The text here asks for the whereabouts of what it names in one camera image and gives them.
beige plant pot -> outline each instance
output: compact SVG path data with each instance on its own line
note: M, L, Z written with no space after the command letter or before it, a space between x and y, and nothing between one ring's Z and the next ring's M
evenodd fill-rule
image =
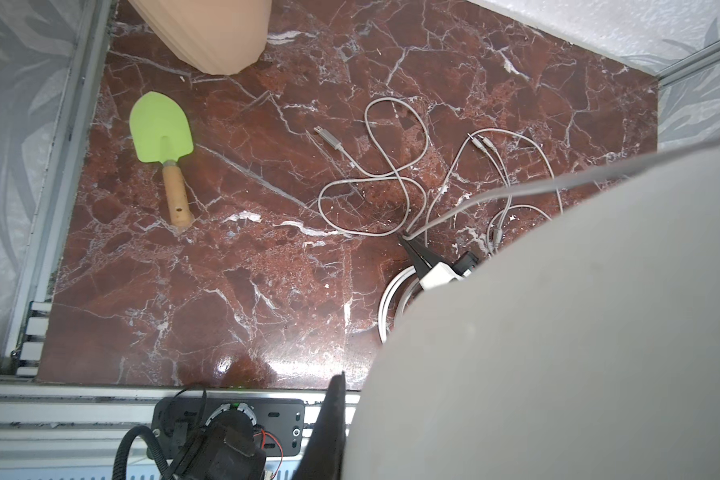
M272 0L130 0L182 61L208 74L240 72L266 46Z

white wall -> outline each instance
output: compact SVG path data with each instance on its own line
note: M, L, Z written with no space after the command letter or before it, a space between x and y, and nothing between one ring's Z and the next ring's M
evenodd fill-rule
M469 1L650 73L720 36L720 0Z

black corrugated hose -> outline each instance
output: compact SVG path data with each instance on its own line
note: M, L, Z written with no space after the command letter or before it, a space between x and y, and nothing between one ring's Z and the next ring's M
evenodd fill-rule
M128 430L128 433L120 440L120 446L117 447L117 453L115 454L115 463L112 465L112 480L126 480L128 453L136 437L142 437L144 442L146 442L146 447L150 450L152 458L155 459L157 469L160 470L160 476L163 477L166 470L168 470L166 456L163 454L163 449L160 448L160 444L157 442L157 438L155 438L152 430L143 425L139 425Z

